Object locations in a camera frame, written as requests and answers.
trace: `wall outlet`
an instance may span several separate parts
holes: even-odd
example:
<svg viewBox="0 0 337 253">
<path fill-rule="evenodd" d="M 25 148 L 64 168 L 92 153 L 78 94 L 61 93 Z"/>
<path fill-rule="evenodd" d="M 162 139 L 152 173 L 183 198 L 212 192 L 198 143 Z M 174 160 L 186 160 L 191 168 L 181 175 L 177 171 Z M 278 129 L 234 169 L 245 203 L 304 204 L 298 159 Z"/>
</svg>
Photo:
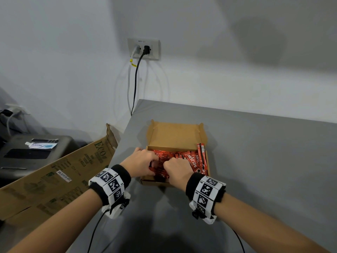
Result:
<svg viewBox="0 0 337 253">
<path fill-rule="evenodd" d="M 148 45 L 150 47 L 150 54 L 144 55 L 142 59 L 159 60 L 159 40 L 128 38 L 127 45 L 129 47 L 130 56 L 132 55 L 134 46 L 140 46 L 141 51 L 139 53 L 136 53 L 133 56 L 134 58 L 140 58 L 141 54 L 143 53 L 144 46 Z"/>
<path fill-rule="evenodd" d="M 23 114 L 30 114 L 30 112 L 23 106 L 17 105 L 17 104 L 6 104 L 6 107 L 13 107 L 13 108 L 18 108 L 21 110 Z"/>
</svg>

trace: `cardboard box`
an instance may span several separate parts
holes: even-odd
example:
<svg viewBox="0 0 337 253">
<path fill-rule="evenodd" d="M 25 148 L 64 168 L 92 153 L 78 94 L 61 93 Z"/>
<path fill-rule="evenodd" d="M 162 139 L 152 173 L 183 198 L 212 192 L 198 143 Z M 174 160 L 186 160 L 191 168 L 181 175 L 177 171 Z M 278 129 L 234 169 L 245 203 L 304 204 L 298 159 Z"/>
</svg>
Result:
<svg viewBox="0 0 337 253">
<path fill-rule="evenodd" d="M 151 120 L 146 133 L 148 145 L 147 150 L 164 150 L 170 152 L 197 150 L 197 144 L 207 145 L 207 135 L 204 130 L 204 124 L 182 124 L 166 123 Z M 206 162 L 208 166 L 208 175 L 210 176 L 210 167 L 208 163 L 207 151 Z M 149 186 L 171 186 L 168 179 L 161 181 L 155 180 L 153 176 L 141 177 L 141 183 Z"/>
<path fill-rule="evenodd" d="M 0 188 L 0 220 L 34 229 L 88 189 L 88 180 L 106 168 L 117 147 L 107 136 Z"/>
</svg>

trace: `wristband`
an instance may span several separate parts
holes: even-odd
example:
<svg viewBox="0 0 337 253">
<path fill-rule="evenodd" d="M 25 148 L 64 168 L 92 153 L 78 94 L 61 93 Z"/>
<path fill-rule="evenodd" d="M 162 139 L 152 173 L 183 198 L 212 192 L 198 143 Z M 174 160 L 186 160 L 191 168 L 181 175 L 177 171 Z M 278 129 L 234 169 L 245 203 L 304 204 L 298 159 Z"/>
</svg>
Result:
<svg viewBox="0 0 337 253">
<path fill-rule="evenodd" d="M 105 168 L 89 180 L 89 188 L 102 200 L 102 212 L 110 209 L 110 213 L 106 213 L 110 218 L 117 217 L 129 204 L 130 195 L 126 193 L 124 196 L 124 192 L 130 181 L 130 174 L 121 165 Z"/>
<path fill-rule="evenodd" d="M 213 224 L 216 219 L 214 206 L 216 202 L 221 202 L 225 188 L 225 183 L 194 173 L 186 186 L 186 195 L 191 200 L 190 207 L 193 209 L 192 216 Z"/>
</svg>

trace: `white label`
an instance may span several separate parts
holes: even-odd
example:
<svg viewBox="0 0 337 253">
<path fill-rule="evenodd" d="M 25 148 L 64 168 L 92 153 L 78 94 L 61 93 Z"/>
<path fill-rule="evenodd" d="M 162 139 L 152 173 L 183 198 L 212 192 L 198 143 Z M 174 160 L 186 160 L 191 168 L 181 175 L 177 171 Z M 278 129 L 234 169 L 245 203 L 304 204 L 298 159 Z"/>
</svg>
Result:
<svg viewBox="0 0 337 253">
<path fill-rule="evenodd" d="M 52 149 L 56 145 L 57 143 L 29 143 L 28 147 L 30 149 Z"/>
<path fill-rule="evenodd" d="M 64 174 L 61 170 L 58 170 L 56 172 L 61 178 L 63 178 L 65 181 L 70 182 L 71 178 L 69 178 L 66 174 Z"/>
</svg>

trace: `tabletop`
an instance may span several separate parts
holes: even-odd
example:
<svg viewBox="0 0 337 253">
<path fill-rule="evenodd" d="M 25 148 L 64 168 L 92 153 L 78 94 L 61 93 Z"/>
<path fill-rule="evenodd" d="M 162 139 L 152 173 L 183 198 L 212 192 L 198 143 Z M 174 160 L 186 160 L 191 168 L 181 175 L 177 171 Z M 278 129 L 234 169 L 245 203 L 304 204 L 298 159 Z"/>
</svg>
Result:
<svg viewBox="0 0 337 253">
<path fill-rule="evenodd" d="M 150 120 L 204 123 L 212 176 L 234 197 L 275 217 L 326 249 L 337 247 L 337 124 L 139 100 L 111 165 L 146 147 Z M 185 194 L 133 179 L 130 204 L 103 217 L 91 252 L 242 252 L 223 222 L 192 217 Z M 101 212 L 70 252 L 86 252 Z M 254 252 L 244 241 L 246 252 Z"/>
</svg>

